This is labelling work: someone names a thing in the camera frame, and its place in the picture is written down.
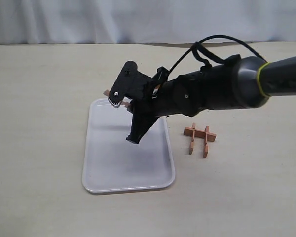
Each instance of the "table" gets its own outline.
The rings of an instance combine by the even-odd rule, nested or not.
[[[268,61],[296,42],[255,43]],[[226,58],[239,45],[210,47]],[[0,237],[296,237],[296,97],[264,107],[167,118],[176,168],[163,191],[94,196],[82,186],[88,109],[127,60],[153,76],[187,49],[0,45]],[[171,77],[201,65],[189,55]],[[217,134],[188,154],[193,122]]]

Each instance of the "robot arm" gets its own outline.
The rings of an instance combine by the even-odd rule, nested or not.
[[[195,43],[172,69],[160,67],[153,77],[138,72],[133,61],[124,64],[110,90],[109,101],[118,108],[124,97],[131,99],[128,110],[133,118],[128,141],[138,144],[162,116],[193,117],[203,110],[258,108],[271,96],[296,95],[296,57],[267,63],[248,45],[228,37],[249,48],[255,56],[233,55],[223,60],[201,45],[206,39]],[[173,68],[189,52],[205,65],[199,71],[168,81]],[[219,65],[212,67],[197,52]]]

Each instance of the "white curtain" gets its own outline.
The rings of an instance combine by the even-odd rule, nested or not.
[[[193,43],[213,34],[296,41],[296,0],[0,0],[0,44]]]

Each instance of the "black cable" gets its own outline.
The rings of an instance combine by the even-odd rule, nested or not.
[[[199,44],[204,43],[205,41],[211,40],[211,39],[215,39],[215,38],[223,38],[223,39],[228,39],[228,40],[232,40],[235,41],[236,43],[244,46],[245,48],[247,48],[249,51],[251,51],[256,57],[263,59],[264,61],[266,61],[258,52],[256,52],[253,48],[251,48],[248,44],[246,44],[245,42],[234,38],[232,36],[227,36],[227,35],[212,35],[212,36],[208,36],[204,39],[202,39],[201,41],[199,41]],[[192,47],[186,51],[179,59],[178,61],[171,67],[171,69],[169,70],[168,75],[170,75],[170,73],[177,67],[177,65],[192,51]]]

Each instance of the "white tray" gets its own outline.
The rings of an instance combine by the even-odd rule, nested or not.
[[[90,106],[82,182],[94,194],[163,189],[175,179],[167,123],[160,118],[138,145],[126,141],[132,114],[107,99]]]

